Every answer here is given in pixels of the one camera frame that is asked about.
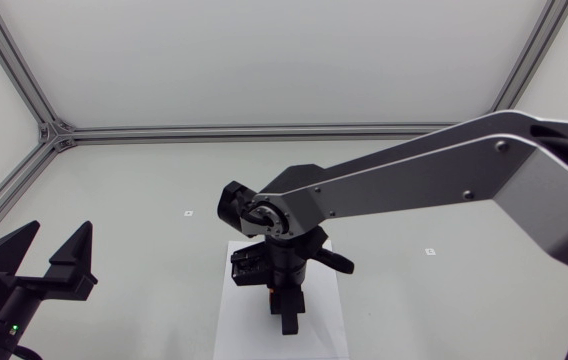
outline aluminum frame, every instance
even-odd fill
[[[548,0],[495,104],[513,108],[568,15],[568,0]],[[0,184],[0,221],[55,158],[77,145],[168,142],[411,139],[452,123],[318,124],[280,126],[113,127],[76,129],[60,119],[0,16],[0,64],[37,122],[40,145]]]

